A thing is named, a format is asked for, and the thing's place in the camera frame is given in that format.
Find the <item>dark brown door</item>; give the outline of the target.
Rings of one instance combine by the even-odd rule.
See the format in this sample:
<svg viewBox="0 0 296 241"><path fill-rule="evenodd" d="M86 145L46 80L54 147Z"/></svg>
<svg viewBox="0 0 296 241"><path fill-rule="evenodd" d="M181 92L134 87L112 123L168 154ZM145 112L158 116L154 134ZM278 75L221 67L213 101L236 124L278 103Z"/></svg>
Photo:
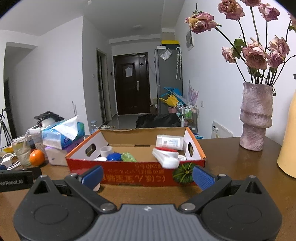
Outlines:
<svg viewBox="0 0 296 241"><path fill-rule="evenodd" d="M151 93L147 53L114 56L113 63L118 114L149 113Z"/></svg>

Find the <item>black bag on chair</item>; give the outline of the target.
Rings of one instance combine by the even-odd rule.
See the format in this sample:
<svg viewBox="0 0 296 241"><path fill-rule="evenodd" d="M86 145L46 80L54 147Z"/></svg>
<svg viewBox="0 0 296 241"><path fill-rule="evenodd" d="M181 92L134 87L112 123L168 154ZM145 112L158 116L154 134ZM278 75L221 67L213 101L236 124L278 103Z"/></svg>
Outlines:
<svg viewBox="0 0 296 241"><path fill-rule="evenodd" d="M175 113L145 114L137 118L135 128L176 128L181 121Z"/></svg>

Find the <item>white bottle cap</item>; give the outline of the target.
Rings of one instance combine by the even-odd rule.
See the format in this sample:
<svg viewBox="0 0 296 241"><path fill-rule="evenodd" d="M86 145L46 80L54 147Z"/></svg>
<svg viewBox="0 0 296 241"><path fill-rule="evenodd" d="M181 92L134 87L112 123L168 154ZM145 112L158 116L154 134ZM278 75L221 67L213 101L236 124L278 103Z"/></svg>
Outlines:
<svg viewBox="0 0 296 241"><path fill-rule="evenodd" d="M100 162L106 162L107 158L106 157L98 157L94 159L95 161L100 161Z"/></svg>

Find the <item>purple coral decoration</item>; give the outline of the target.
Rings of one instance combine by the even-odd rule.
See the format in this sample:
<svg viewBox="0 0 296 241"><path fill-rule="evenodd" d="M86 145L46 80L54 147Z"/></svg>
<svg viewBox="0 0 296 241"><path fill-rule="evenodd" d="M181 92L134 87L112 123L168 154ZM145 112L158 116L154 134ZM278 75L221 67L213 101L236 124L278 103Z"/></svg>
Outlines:
<svg viewBox="0 0 296 241"><path fill-rule="evenodd" d="M188 104L195 105L199 97L199 91L195 90L189 81L188 87Z"/></svg>

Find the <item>white purple tissue pack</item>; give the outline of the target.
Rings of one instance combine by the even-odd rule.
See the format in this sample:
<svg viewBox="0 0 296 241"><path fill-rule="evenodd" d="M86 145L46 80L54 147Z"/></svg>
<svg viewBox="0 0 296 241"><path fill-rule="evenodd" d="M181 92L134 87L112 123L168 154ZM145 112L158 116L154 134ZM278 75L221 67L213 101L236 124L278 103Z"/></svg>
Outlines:
<svg viewBox="0 0 296 241"><path fill-rule="evenodd" d="M84 141L84 137L79 138L78 140L74 141L71 145L67 146L62 150L46 146L45 152L47 154L49 163L55 166L68 166L66 161L67 154L69 154L73 149L75 149L83 141Z"/></svg>

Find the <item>yellow thermos jug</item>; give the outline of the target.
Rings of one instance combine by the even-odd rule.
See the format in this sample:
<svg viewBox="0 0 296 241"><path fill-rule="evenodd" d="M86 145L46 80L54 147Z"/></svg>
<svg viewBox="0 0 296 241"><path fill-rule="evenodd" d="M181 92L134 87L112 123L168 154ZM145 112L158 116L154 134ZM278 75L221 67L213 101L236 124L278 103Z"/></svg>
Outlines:
<svg viewBox="0 0 296 241"><path fill-rule="evenodd" d="M290 103L287 126L277 164L281 170L292 178L296 178L296 95Z"/></svg>

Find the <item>red white lint brush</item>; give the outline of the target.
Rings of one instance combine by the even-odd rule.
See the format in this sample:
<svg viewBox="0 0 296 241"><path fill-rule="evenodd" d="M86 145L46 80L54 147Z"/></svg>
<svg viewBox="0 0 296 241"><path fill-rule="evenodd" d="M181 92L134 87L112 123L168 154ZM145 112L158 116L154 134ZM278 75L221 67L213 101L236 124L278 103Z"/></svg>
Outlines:
<svg viewBox="0 0 296 241"><path fill-rule="evenodd" d="M158 160L164 169L177 169L180 164L180 161L178 160L178 152L170 152L153 148L152 155Z"/></svg>

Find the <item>red cardboard box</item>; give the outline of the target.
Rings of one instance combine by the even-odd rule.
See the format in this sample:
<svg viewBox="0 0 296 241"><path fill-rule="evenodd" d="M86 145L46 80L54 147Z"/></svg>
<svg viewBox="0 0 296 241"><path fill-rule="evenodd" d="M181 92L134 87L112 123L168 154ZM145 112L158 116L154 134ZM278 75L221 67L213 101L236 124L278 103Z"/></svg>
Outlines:
<svg viewBox="0 0 296 241"><path fill-rule="evenodd" d="M153 156L157 136L177 136L184 139L179 154L184 161L173 169L164 169ZM103 147L115 153L130 153L135 162L98 161ZM103 184L137 186L188 186L193 184L192 171L204 167L206 156L189 128L137 128L132 130L98 130L73 149L66 161L71 172L82 174L101 165Z"/></svg>

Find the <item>yellow box on refrigerator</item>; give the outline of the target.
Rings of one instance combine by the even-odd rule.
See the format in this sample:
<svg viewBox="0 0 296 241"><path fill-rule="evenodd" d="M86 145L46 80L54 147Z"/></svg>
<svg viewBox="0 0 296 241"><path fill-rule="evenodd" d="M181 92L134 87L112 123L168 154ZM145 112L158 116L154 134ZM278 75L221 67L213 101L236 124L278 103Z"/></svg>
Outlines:
<svg viewBox="0 0 296 241"><path fill-rule="evenodd" d="M161 40L162 45L179 45L180 42L176 40Z"/></svg>

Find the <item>clear plastic container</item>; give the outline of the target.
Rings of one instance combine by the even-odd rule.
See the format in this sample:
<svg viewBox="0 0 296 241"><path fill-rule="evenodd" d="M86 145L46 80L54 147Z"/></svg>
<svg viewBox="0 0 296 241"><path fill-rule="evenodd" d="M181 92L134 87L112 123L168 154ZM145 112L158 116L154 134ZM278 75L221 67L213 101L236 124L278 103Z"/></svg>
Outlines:
<svg viewBox="0 0 296 241"><path fill-rule="evenodd" d="M181 151L184 138L181 136L157 135L156 147L169 148Z"/></svg>

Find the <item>grey refrigerator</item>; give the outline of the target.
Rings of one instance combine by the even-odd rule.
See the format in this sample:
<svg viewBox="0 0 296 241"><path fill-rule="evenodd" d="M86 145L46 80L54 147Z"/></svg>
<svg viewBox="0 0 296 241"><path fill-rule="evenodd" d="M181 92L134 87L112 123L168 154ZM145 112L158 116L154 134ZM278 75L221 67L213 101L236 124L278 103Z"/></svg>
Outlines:
<svg viewBox="0 0 296 241"><path fill-rule="evenodd" d="M160 100L167 98L167 88L176 88L183 95L183 77L178 61L178 50L155 49L154 60L156 69L157 100L159 114L167 114L168 106Z"/></svg>

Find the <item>blue tissue pack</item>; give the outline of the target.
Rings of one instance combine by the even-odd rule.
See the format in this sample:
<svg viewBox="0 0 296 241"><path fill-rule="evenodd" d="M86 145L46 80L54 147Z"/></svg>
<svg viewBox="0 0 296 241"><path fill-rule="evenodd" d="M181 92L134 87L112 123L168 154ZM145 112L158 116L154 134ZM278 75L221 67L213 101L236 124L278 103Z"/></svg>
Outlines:
<svg viewBox="0 0 296 241"><path fill-rule="evenodd" d="M78 121L78 116L54 123L42 131L43 144L60 150L65 149L84 135L85 126L84 123Z"/></svg>

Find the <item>green spray bottle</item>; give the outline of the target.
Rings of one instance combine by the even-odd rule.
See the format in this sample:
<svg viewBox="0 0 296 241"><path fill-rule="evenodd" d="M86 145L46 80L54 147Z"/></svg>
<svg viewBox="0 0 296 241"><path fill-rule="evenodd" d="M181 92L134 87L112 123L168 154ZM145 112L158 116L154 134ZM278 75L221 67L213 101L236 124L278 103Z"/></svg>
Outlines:
<svg viewBox="0 0 296 241"><path fill-rule="evenodd" d="M123 162L132 162L132 163L137 162L137 160L129 152L122 153L121 154L121 159L122 159Z"/></svg>

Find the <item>white tape roll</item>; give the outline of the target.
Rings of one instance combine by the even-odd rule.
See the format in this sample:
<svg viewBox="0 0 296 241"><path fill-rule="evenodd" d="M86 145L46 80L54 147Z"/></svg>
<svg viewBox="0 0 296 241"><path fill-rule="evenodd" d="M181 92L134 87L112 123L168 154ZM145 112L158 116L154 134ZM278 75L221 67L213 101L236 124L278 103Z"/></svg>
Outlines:
<svg viewBox="0 0 296 241"><path fill-rule="evenodd" d="M100 148L100 156L107 158L110 154L113 154L113 147L112 146L104 146Z"/></svg>

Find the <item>blue plastic cap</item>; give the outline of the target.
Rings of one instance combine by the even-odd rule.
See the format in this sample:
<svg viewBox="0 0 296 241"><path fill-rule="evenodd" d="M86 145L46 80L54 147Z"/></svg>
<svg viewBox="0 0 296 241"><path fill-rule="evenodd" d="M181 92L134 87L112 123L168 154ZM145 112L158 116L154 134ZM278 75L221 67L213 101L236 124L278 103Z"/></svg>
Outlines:
<svg viewBox="0 0 296 241"><path fill-rule="evenodd" d="M122 161L121 153L112 153L106 157L107 161Z"/></svg>

